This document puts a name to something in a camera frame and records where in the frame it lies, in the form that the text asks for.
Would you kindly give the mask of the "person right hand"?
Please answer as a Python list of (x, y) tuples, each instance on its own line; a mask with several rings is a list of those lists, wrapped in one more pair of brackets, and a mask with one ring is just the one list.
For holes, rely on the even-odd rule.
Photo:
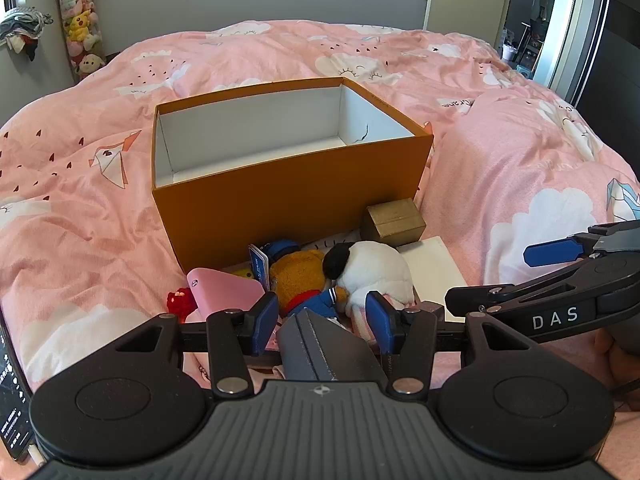
[(602, 356), (616, 396), (624, 399), (631, 411), (639, 411), (638, 356), (625, 352), (610, 333), (601, 328), (594, 338), (594, 348)]

